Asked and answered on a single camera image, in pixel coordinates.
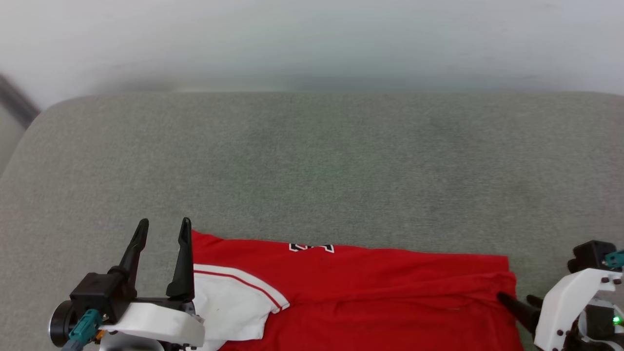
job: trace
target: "red shirt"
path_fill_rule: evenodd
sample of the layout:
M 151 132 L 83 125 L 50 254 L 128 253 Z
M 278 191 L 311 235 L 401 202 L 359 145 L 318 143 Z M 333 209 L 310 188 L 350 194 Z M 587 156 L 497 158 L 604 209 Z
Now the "red shirt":
M 231 277 L 273 304 L 259 340 L 220 350 L 521 351 L 496 299 L 507 258 L 346 245 L 223 240 L 193 232 L 197 274 Z

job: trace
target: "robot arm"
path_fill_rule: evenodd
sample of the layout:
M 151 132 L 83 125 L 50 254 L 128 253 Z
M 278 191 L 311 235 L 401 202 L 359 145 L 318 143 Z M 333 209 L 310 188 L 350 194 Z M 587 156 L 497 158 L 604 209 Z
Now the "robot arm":
M 106 274 L 89 273 L 50 320 L 52 343 L 63 351 L 90 343 L 100 350 L 183 350 L 201 347 L 205 329 L 195 314 L 191 222 L 182 221 L 180 250 L 167 297 L 137 297 L 135 281 L 149 222 L 143 219 L 119 265 Z
M 622 252 L 611 243 L 591 241 L 574 248 L 566 275 L 543 300 L 527 296 L 524 304 L 500 293 L 499 300 L 547 351 L 624 350 L 624 316 L 610 302 L 596 299 L 599 290 L 615 291 L 622 283 Z

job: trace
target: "white sleeve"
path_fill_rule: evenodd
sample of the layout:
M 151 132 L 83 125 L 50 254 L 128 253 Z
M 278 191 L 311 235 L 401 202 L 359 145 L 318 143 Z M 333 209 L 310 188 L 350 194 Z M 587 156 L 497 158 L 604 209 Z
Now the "white sleeve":
M 268 314 L 280 309 L 266 287 L 257 287 L 258 282 L 242 274 L 224 274 L 221 270 L 195 265 L 193 303 L 195 313 L 205 319 L 206 330 L 201 351 L 218 350 L 227 340 L 262 339 Z

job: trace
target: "teal connector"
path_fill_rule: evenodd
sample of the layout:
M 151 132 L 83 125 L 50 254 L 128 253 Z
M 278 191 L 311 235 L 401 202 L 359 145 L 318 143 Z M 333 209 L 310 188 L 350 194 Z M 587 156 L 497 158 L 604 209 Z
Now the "teal connector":
M 63 346 L 61 351 L 82 350 L 95 335 L 97 329 L 102 325 L 102 316 L 98 310 L 90 309 L 78 320 L 76 327 L 69 333 L 69 341 Z
M 624 250 L 612 252 L 610 254 L 605 255 L 605 262 L 607 267 L 620 268 L 624 266 Z

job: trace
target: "red stripe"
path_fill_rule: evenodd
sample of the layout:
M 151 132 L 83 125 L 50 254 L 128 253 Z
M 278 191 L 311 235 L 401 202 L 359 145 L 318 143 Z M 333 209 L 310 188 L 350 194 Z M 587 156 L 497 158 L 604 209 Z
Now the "red stripe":
M 208 274 L 208 275 L 218 275 L 219 277 L 234 278 L 234 279 L 238 280 L 239 282 L 241 282 L 241 283 L 243 283 L 243 284 L 245 284 L 245 285 L 247 285 L 247 286 L 249 286 L 249 287 L 252 287 L 252 288 L 254 288 L 254 289 L 256 289 L 256 290 L 261 291 L 261 292 L 262 292 L 263 294 L 265 294 L 265 295 L 266 295 L 266 297 L 268 297 L 268 298 L 269 298 L 269 300 L 271 300 L 271 301 L 275 304 L 275 306 L 276 306 L 277 308 L 279 308 L 279 309 L 280 309 L 280 311 L 281 311 L 281 306 L 277 303 L 277 301 L 276 301 L 273 297 L 271 297 L 271 295 L 269 295 L 269 293 L 268 293 L 268 292 L 266 292 L 266 291 L 265 291 L 264 289 L 262 289 L 261 287 L 257 287 L 257 286 L 255 286 L 255 285 L 253 285 L 253 284 L 250 284 L 250 283 L 248 283 L 248 282 L 245 282 L 243 279 L 241 279 L 241 278 L 239 278 L 239 277 L 237 277 L 237 276 L 235 276 L 235 275 L 231 275 L 231 274 L 223 274 L 223 273 L 214 273 L 214 272 L 206 272 L 205 270 L 193 270 L 193 272 L 195 272 L 195 273 L 202 273 L 202 274 Z

